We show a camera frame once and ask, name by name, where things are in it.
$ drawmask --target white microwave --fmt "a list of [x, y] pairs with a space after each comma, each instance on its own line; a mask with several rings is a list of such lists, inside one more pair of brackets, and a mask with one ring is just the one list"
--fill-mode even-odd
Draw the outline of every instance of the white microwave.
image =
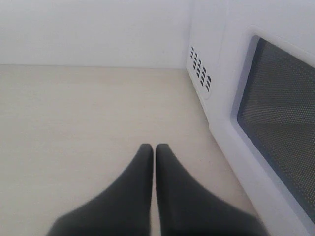
[[187, 70], [273, 236], [315, 235], [315, 1], [196, 0]]

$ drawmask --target light wood floor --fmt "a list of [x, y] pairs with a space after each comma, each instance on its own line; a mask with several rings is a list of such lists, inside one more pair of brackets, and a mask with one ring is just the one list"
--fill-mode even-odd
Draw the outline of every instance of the light wood floor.
[[[0, 66], [0, 235], [45, 235], [141, 143], [169, 143], [207, 189], [255, 214], [185, 70]], [[158, 236], [155, 187], [151, 212]]]

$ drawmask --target white surface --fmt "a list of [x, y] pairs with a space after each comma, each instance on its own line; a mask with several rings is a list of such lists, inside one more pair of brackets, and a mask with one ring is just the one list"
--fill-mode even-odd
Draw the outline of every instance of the white surface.
[[184, 68], [193, 0], [0, 0], [0, 64]]
[[[314, 235], [315, 225], [239, 127], [236, 114], [259, 37], [315, 65], [315, 27], [312, 23], [315, 21], [315, 3], [308, 0], [229, 0], [228, 4], [224, 1], [213, 4], [218, 2], [222, 8], [226, 7], [227, 18], [225, 29], [222, 28], [224, 36], [220, 53], [209, 54], [204, 59], [209, 65], [218, 61], [208, 100], [203, 99], [195, 73], [190, 65], [187, 66], [209, 128], [270, 234]], [[202, 14], [198, 16], [201, 21], [217, 20], [218, 25], [224, 25], [224, 19], [212, 18], [207, 11]], [[203, 31], [205, 38], [217, 32], [211, 26]], [[190, 45], [206, 52], [213, 47], [202, 43], [199, 47], [198, 42], [202, 39], [192, 37]]]
[[[43, 236], [111, 184], [141, 143], [255, 211], [212, 137], [185, 70], [0, 66], [0, 235]], [[153, 186], [152, 235], [159, 235]]]

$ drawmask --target white wall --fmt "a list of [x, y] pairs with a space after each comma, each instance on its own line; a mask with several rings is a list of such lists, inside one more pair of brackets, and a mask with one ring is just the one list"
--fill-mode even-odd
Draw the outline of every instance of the white wall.
[[193, 0], [0, 0], [0, 64], [184, 68]]

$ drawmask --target ventilation holes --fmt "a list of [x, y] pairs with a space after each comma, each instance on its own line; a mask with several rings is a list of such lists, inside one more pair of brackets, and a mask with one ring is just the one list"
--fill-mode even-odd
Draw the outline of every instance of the ventilation holes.
[[194, 47], [191, 47], [190, 58], [192, 61], [192, 67], [196, 72], [198, 81], [202, 86], [203, 93], [209, 94], [211, 88], [211, 77], [207, 74], [207, 69], [202, 65], [201, 59], [198, 57], [198, 53], [195, 51]]

